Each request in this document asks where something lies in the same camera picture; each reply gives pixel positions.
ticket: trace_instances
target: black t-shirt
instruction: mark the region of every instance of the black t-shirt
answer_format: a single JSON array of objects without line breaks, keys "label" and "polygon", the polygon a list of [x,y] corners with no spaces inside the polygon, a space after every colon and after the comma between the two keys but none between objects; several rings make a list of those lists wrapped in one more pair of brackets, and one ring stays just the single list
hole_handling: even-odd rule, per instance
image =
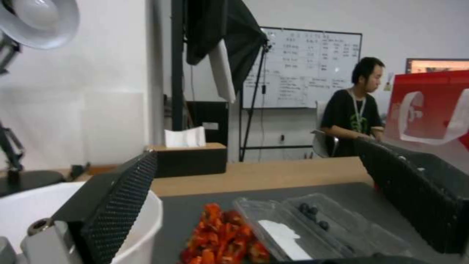
[{"label": "black t-shirt", "polygon": [[[363,101],[357,102],[357,110],[360,112]],[[324,111],[321,127],[332,127],[333,125],[341,128],[361,132],[370,135],[371,128],[374,126],[382,126],[381,119],[378,114],[378,106],[373,96],[366,94],[365,109],[362,115],[362,131],[359,131],[358,123],[355,115],[353,98],[347,90],[338,90],[334,93]],[[327,150],[329,154],[333,150],[333,139],[327,137]],[[356,156],[353,140],[339,139],[339,146],[335,152],[335,156]]]}]

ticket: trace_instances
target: dark berry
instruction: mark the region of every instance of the dark berry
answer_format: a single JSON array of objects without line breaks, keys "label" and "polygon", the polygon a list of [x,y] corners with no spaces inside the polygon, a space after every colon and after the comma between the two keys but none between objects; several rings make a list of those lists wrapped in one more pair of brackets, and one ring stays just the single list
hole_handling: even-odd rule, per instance
[{"label": "dark berry", "polygon": [[316,215],[315,214],[311,214],[310,212],[306,212],[306,213],[304,213],[304,216],[306,216],[309,220],[311,220],[313,222],[316,222]]},{"label": "dark berry", "polygon": [[327,231],[329,229],[329,223],[326,222],[326,221],[320,221],[318,223],[319,227],[321,227],[322,229],[324,229],[325,231]]},{"label": "dark berry", "polygon": [[308,209],[308,212],[313,214],[313,215],[316,215],[318,213],[318,209],[314,206],[311,206],[309,209]]},{"label": "dark berry", "polygon": [[307,203],[302,203],[300,204],[300,207],[298,207],[298,210],[302,213],[305,214],[308,210],[310,209],[309,205]]}]

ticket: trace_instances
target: whiteboard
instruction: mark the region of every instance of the whiteboard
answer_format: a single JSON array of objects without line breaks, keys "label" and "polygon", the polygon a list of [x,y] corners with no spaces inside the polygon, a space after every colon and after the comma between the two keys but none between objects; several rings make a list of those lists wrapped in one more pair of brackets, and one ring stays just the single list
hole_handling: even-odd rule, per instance
[{"label": "whiteboard", "polygon": [[[315,108],[316,101],[328,101],[335,91],[352,86],[352,71],[360,59],[360,33],[262,30],[272,48],[261,70],[255,108]],[[244,81],[243,108],[251,107],[260,56],[259,52]]]}]

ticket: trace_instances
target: lamp base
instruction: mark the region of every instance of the lamp base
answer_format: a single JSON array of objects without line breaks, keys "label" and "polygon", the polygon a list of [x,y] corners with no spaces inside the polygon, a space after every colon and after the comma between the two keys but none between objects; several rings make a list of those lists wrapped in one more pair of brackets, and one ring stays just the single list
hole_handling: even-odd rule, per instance
[{"label": "lamp base", "polygon": [[45,187],[65,181],[63,175],[56,171],[25,171],[0,177],[0,197]]}]

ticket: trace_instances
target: black pole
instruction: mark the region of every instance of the black pole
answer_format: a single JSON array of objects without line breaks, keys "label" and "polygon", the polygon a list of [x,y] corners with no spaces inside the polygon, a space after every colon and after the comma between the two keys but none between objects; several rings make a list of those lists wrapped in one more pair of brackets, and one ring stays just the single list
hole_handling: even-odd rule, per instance
[{"label": "black pole", "polygon": [[243,104],[243,90],[244,87],[241,87],[239,92],[239,112],[238,112],[238,119],[239,119],[239,128],[238,128],[238,161],[241,162],[241,130],[242,130],[242,104]]},{"label": "black pole", "polygon": [[183,0],[171,1],[171,25],[172,25],[172,114],[173,131],[183,130],[182,110],[184,108],[183,90],[182,90],[182,53],[183,53]]},{"label": "black pole", "polygon": [[241,152],[240,162],[244,162],[244,155],[246,154],[246,145],[248,144],[249,130],[251,129],[251,120],[252,120],[252,115],[254,113],[254,103],[256,102],[256,95],[257,95],[257,89],[259,88],[259,79],[261,77],[262,64],[264,63],[264,57],[267,51],[268,51],[267,44],[262,45],[261,60],[259,62],[259,70],[257,71],[256,85],[254,86],[254,94],[252,96],[251,108],[249,109],[249,112],[248,112],[249,114],[248,126],[246,127],[246,133],[244,135],[244,143],[241,149],[242,152]]}]

